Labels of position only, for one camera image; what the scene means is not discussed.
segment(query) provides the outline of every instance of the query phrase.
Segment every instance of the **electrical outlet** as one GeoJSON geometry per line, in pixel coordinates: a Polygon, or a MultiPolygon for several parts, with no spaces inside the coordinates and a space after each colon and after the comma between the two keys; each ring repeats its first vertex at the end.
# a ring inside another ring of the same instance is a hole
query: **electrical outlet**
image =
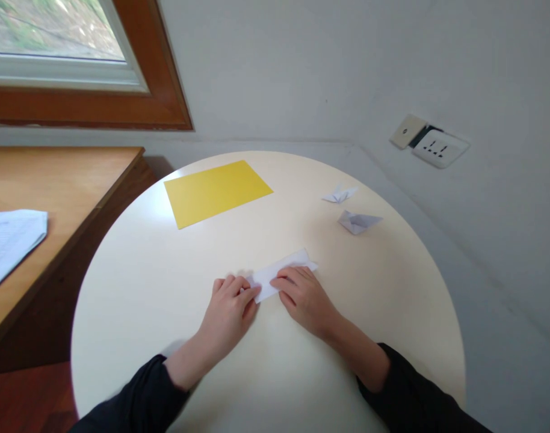
{"type": "Polygon", "coordinates": [[[426,126],[427,122],[425,120],[408,114],[403,122],[401,122],[401,125],[397,128],[397,131],[395,131],[391,136],[389,141],[400,149],[405,149],[426,126]]]}
{"type": "Polygon", "coordinates": [[[469,147],[469,143],[433,129],[413,149],[413,154],[424,161],[445,168],[454,162],[469,147]]]}

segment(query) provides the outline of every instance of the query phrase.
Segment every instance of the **white paper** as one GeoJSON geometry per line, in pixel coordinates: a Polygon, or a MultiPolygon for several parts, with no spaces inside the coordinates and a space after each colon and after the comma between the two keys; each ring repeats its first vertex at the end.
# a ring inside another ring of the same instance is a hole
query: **white paper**
{"type": "Polygon", "coordinates": [[[271,285],[271,280],[277,278],[277,273],[288,266],[307,266],[312,271],[317,269],[317,265],[309,260],[309,256],[305,249],[291,254],[266,268],[260,269],[247,278],[251,287],[261,286],[261,292],[259,295],[255,296],[256,303],[259,304],[259,302],[267,299],[269,296],[278,293],[278,290],[271,285]]]}
{"type": "Polygon", "coordinates": [[[46,236],[46,212],[0,212],[0,282],[46,236]]]}
{"type": "Polygon", "coordinates": [[[339,223],[354,235],[364,232],[371,226],[379,223],[383,218],[380,216],[362,215],[344,210],[339,217],[339,223]]]}
{"type": "Polygon", "coordinates": [[[333,194],[324,195],[322,198],[323,200],[331,201],[332,203],[342,203],[355,194],[356,191],[356,186],[341,191],[341,184],[339,184],[337,188],[335,188],[335,192],[333,194]]]}

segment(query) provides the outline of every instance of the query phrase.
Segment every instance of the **right hand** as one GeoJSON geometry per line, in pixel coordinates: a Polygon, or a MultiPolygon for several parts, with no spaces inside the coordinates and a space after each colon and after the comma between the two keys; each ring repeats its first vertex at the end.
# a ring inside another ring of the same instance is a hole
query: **right hand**
{"type": "Polygon", "coordinates": [[[314,336],[325,339],[342,317],[307,266],[283,268],[271,285],[289,315],[314,336]]]}

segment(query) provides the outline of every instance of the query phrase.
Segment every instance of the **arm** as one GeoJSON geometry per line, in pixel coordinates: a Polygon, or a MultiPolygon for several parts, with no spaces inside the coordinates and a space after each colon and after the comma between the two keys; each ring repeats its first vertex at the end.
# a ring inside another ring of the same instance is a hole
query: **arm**
{"type": "Polygon", "coordinates": [[[343,358],[390,431],[488,431],[398,352],[344,318],[309,268],[282,269],[271,284],[289,315],[343,358]]]}
{"type": "Polygon", "coordinates": [[[166,431],[187,402],[188,391],[247,333],[257,314],[253,298],[259,291],[250,289],[243,277],[215,280],[198,332],[169,358],[151,359],[119,394],[91,410],[71,431],[166,431]]]}

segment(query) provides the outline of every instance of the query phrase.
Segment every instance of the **round table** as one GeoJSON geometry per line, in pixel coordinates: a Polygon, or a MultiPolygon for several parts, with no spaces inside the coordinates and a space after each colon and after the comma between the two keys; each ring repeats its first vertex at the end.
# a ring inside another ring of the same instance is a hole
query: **round table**
{"type": "MultiPolygon", "coordinates": [[[[198,329],[215,278],[250,274],[302,248],[338,310],[465,402],[457,316],[424,244],[379,195],[318,161],[236,152],[187,165],[141,194],[111,227],[82,284],[72,334],[79,415],[112,396],[155,354],[198,329]],[[163,181],[244,159],[274,191],[178,230],[163,181]],[[358,186],[341,204],[322,196],[358,186]],[[383,217],[352,235],[344,209],[383,217]]],[[[198,385],[181,431],[382,430],[355,377],[297,325],[278,296],[261,303],[241,343],[198,385]]]]}

